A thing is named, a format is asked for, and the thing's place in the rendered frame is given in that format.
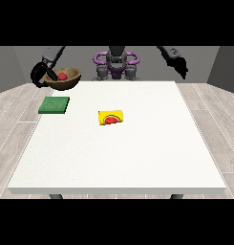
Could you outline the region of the brown wooden bowl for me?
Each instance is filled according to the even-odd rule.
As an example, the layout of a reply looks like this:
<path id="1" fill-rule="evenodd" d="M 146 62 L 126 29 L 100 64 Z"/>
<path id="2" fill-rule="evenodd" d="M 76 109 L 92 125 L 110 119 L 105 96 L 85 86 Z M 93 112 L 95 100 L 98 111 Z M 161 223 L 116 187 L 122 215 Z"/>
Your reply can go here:
<path id="1" fill-rule="evenodd" d="M 65 91 L 74 88 L 81 79 L 81 71 L 76 68 L 60 68 L 53 69 L 55 74 L 59 76 L 64 74 L 65 79 L 52 80 L 48 75 L 44 75 L 42 80 L 51 88 L 58 91 Z"/>

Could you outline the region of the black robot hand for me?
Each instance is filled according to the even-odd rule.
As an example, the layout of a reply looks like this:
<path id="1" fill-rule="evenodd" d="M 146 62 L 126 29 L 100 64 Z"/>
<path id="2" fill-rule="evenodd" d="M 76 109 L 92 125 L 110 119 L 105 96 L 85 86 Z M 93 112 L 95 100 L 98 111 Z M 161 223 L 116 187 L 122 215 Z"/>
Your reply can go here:
<path id="1" fill-rule="evenodd" d="M 183 57 L 170 58 L 167 61 L 169 67 L 173 67 L 182 78 L 186 78 L 188 68 L 186 67 L 186 60 Z"/>
<path id="2" fill-rule="evenodd" d="M 48 75 L 52 80 L 57 81 L 56 73 L 48 67 L 48 65 L 44 62 L 38 62 L 31 71 L 31 80 L 32 83 L 38 87 L 48 87 L 46 82 L 40 83 L 40 80 L 45 76 Z"/>

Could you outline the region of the yellow cup with melon print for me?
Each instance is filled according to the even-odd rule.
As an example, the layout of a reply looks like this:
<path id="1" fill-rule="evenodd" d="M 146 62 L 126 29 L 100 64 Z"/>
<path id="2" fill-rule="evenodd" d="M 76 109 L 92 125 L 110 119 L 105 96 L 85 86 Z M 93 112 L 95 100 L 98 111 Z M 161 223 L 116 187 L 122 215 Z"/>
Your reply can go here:
<path id="1" fill-rule="evenodd" d="M 112 123 L 122 123 L 123 122 L 123 112 L 121 110 L 99 111 L 98 121 L 100 125 L 106 125 L 106 124 L 112 124 Z"/>

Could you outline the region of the green square pad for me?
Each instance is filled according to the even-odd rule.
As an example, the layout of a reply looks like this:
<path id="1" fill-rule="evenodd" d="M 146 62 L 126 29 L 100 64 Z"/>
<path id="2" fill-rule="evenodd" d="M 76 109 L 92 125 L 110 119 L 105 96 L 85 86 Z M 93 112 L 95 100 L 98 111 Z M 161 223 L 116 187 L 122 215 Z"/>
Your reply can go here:
<path id="1" fill-rule="evenodd" d="M 46 97 L 43 99 L 39 109 L 39 114 L 64 114 L 66 112 L 69 97 Z"/>

